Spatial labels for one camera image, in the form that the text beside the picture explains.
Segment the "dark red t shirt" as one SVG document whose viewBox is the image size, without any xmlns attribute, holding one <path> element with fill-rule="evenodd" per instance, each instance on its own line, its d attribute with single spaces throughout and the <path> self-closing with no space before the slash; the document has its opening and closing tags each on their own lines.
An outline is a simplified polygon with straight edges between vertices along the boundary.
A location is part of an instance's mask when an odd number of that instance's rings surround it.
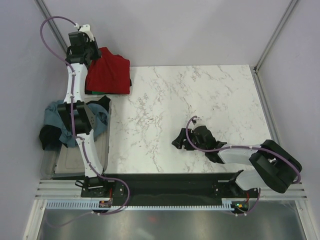
<svg viewBox="0 0 320 240">
<path fill-rule="evenodd" d="M 130 61 L 101 47 L 101 57 L 89 67 L 85 89 L 91 92 L 128 95 L 131 87 Z"/>
</svg>

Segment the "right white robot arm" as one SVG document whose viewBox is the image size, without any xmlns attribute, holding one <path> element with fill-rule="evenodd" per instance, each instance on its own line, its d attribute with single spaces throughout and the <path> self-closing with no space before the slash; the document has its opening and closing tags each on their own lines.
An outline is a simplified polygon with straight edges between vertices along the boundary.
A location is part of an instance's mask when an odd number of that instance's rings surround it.
<svg viewBox="0 0 320 240">
<path fill-rule="evenodd" d="M 179 150 L 201 151 L 213 163 L 251 166 L 252 170 L 241 169 L 229 180 L 229 191 L 235 197 L 264 187 L 283 194 L 301 179 L 302 165 L 270 139 L 254 146 L 235 146 L 216 140 L 205 125 L 198 125 L 182 128 L 171 144 Z"/>
</svg>

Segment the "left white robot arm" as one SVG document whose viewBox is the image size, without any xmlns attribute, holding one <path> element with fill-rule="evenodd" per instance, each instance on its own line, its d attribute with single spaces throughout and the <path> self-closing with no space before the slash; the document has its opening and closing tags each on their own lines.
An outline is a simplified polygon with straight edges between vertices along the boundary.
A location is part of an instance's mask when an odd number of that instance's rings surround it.
<svg viewBox="0 0 320 240">
<path fill-rule="evenodd" d="M 103 178 L 101 164 L 94 141 L 96 117 L 85 103 L 85 83 L 88 68 L 93 60 L 101 57 L 95 38 L 81 30 L 68 35 L 70 46 L 64 59 L 68 71 L 66 96 L 57 110 L 65 128 L 74 137 L 84 163 L 84 179 L 77 180 L 83 198 L 106 198 L 110 184 Z"/>
</svg>

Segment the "folded black t shirt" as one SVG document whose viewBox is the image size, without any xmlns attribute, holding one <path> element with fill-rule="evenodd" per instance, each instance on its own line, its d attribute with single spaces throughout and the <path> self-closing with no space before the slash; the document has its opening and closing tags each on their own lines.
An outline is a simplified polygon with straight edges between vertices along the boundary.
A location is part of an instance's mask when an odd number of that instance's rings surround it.
<svg viewBox="0 0 320 240">
<path fill-rule="evenodd" d="M 88 71 L 85 80 L 87 92 L 103 92 L 113 95 L 128 95 L 132 86 L 130 71 L 122 71 L 107 66 L 94 66 Z"/>
</svg>

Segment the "folded green t shirt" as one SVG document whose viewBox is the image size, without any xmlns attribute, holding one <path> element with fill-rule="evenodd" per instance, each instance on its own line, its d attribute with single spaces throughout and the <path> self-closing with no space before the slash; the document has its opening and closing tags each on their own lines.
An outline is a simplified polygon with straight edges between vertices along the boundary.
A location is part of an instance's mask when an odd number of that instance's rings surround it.
<svg viewBox="0 0 320 240">
<path fill-rule="evenodd" d="M 104 92 L 100 92 L 100 91 L 92 91 L 91 94 L 92 95 L 103 95 L 105 93 Z"/>
</svg>

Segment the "grey plastic bin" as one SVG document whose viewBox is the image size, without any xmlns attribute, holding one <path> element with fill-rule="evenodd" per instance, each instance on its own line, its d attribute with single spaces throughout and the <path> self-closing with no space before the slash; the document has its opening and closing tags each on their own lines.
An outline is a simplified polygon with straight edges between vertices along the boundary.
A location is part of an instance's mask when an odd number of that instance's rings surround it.
<svg viewBox="0 0 320 240">
<path fill-rule="evenodd" d="M 72 133 L 64 126 L 58 105 L 62 100 L 51 102 L 44 111 L 44 125 L 39 133 L 42 149 L 42 174 L 49 178 L 83 176 L 84 162 L 79 146 Z M 111 117 L 111 99 L 91 97 L 86 103 L 96 119 L 94 143 L 97 156 L 104 169 L 108 166 L 109 129 Z"/>
</svg>

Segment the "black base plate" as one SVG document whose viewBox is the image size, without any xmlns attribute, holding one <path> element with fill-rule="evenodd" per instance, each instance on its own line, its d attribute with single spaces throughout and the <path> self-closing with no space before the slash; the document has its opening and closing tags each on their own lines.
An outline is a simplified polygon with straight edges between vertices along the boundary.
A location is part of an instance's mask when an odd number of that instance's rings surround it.
<svg viewBox="0 0 320 240">
<path fill-rule="evenodd" d="M 242 190 L 234 173 L 111 174 L 77 180 L 83 198 L 110 198 L 114 207 L 209 207 L 223 199 L 253 199 L 258 190 Z"/>
</svg>

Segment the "left aluminium frame post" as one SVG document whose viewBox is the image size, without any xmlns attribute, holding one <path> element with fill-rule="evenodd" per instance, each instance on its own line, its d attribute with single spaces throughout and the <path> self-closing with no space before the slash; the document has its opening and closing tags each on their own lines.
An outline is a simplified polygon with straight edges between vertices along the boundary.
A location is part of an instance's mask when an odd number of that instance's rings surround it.
<svg viewBox="0 0 320 240">
<path fill-rule="evenodd" d="M 67 44 L 66 41 L 64 40 L 61 31 L 59 30 L 57 24 L 55 23 L 55 19 L 60 19 L 60 20 L 65 20 L 69 23 L 72 24 L 72 26 L 74 27 L 75 22 L 67 17 L 64 16 L 59 16 L 59 15 L 52 15 L 49 11 L 49 8 L 47 7 L 47 5 L 45 4 L 44 0 L 34 0 L 34 3 L 36 4 L 36 6 L 38 7 L 40 13 L 42 14 L 42 16 L 44 17 L 44 21 L 42 22 L 42 24 L 40 25 L 40 38 L 44 44 L 44 46 L 49 50 L 49 52 L 51 52 L 57 59 L 59 59 L 60 61 L 62 61 L 64 63 L 65 66 L 70 66 L 70 64 L 65 60 L 65 58 L 63 58 L 62 56 L 58 55 L 45 41 L 44 38 L 44 34 L 43 34 L 43 30 L 46 24 L 49 25 L 49 28 L 53 34 L 53 36 L 55 37 L 58 45 L 60 46 L 60 48 L 63 50 L 63 52 L 66 54 L 67 53 Z"/>
</svg>

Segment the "aluminium frame post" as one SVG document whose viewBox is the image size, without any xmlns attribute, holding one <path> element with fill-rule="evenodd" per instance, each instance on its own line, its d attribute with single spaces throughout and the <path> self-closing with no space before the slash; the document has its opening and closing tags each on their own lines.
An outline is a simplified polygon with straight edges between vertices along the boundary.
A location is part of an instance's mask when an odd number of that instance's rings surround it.
<svg viewBox="0 0 320 240">
<path fill-rule="evenodd" d="M 290 0 L 288 6 L 286 7 L 284 13 L 282 14 L 279 22 L 277 23 L 270 39 L 268 40 L 262 54 L 260 55 L 257 63 L 251 67 L 254 74 L 258 74 L 258 71 L 261 69 L 263 63 L 265 62 L 267 56 L 269 55 L 269 52 L 275 45 L 277 39 L 280 37 L 281 32 L 284 30 L 287 22 L 289 21 L 291 15 L 295 11 L 295 8 L 300 3 L 300 0 Z"/>
<path fill-rule="evenodd" d="M 44 38 L 44 34 L 43 34 L 43 30 L 46 24 L 49 25 L 49 28 L 53 34 L 53 36 L 55 37 L 58 45 L 60 46 L 60 48 L 63 50 L 63 52 L 66 54 L 67 53 L 67 44 L 66 41 L 64 40 L 61 31 L 59 30 L 57 24 L 55 23 L 55 19 L 60 19 L 60 20 L 65 20 L 69 23 L 72 24 L 72 26 L 74 27 L 75 22 L 67 17 L 64 16 L 59 16 L 59 15 L 52 15 L 49 11 L 49 8 L 47 7 L 47 5 L 45 4 L 44 0 L 34 0 L 34 3 L 36 4 L 36 6 L 38 7 L 40 13 L 42 14 L 42 16 L 44 17 L 44 21 L 42 22 L 42 24 L 40 25 L 40 38 L 44 44 L 44 46 L 49 50 L 49 52 L 51 52 L 57 59 L 59 59 L 60 61 L 62 61 L 64 63 L 65 66 L 70 66 L 70 64 L 65 60 L 65 58 L 63 58 L 62 56 L 58 55 L 45 41 Z"/>
</svg>

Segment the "right aluminium frame post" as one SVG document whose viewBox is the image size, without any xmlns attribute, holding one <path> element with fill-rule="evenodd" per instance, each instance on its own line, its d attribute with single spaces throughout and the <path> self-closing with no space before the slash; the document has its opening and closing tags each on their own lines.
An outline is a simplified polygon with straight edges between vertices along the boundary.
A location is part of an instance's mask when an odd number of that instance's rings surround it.
<svg viewBox="0 0 320 240">
<path fill-rule="evenodd" d="M 295 8 L 300 3 L 300 0 L 290 0 L 288 6 L 286 7 L 284 13 L 282 14 L 279 22 L 277 23 L 270 39 L 268 40 L 262 54 L 260 55 L 257 63 L 251 67 L 254 74 L 258 74 L 258 71 L 261 69 L 263 63 L 265 62 L 267 56 L 269 55 L 269 52 L 275 45 L 277 39 L 280 37 L 281 32 L 284 30 L 287 22 L 289 21 L 291 15 L 295 11 Z"/>
</svg>

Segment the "aluminium rail front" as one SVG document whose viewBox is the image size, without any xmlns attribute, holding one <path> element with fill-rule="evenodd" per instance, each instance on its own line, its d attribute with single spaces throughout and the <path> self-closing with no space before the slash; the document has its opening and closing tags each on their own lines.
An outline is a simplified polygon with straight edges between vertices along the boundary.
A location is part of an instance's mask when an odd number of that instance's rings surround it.
<svg viewBox="0 0 320 240">
<path fill-rule="evenodd" d="M 112 191 L 114 197 L 123 197 L 125 194 L 130 193 L 134 195 L 152 196 L 163 195 L 212 195 L 222 199 L 245 199 L 251 200 L 260 198 L 266 201 L 279 201 L 279 200 L 294 200 L 306 201 L 307 195 L 302 184 L 294 184 L 287 189 L 285 193 L 278 193 L 272 189 L 265 187 L 258 191 L 257 188 L 249 190 L 248 193 L 240 191 L 234 194 L 229 189 L 227 182 L 221 181 L 197 181 L 195 183 L 187 182 L 176 183 L 170 181 L 134 181 L 126 180 L 126 187 L 121 182 L 111 182 L 115 189 Z M 82 188 L 76 186 L 75 180 L 41 180 L 35 194 L 36 199 L 79 199 L 81 197 Z"/>
</svg>

